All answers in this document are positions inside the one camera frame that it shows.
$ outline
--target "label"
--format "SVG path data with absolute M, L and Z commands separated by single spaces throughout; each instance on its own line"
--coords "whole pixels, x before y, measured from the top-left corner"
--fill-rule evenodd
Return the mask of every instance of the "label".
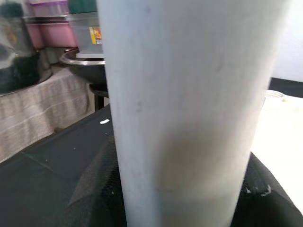
M 91 42 L 93 44 L 102 43 L 102 35 L 101 35 L 100 27 L 89 27 L 89 33 L 91 37 Z

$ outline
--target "white cylinder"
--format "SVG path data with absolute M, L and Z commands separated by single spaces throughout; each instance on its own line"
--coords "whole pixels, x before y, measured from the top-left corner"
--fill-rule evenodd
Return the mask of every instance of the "white cylinder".
M 228 227 L 289 1 L 98 0 L 129 227 Z

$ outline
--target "white wall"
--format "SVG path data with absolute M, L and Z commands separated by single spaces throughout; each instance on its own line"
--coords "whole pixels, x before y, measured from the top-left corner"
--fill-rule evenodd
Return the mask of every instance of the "white wall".
M 273 77 L 303 82 L 303 0 L 293 0 Z

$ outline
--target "black mesh fabric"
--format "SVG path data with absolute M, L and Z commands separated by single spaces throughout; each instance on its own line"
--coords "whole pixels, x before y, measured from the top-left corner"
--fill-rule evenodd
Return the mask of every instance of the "black mesh fabric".
M 301 227 L 303 216 L 271 172 L 251 153 L 232 227 Z
M 82 174 L 59 227 L 126 226 L 114 137 Z

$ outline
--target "pink container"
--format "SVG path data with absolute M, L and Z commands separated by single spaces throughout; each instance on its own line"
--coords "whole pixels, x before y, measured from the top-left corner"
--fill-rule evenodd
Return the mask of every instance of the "pink container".
M 77 47 L 74 32 L 69 23 L 40 24 L 40 30 L 46 46 Z
M 36 17 L 60 16 L 69 14 L 68 2 L 66 0 L 32 4 L 32 9 Z
M 45 43 L 42 38 L 40 26 L 38 24 L 26 24 L 29 36 L 36 49 L 45 48 Z

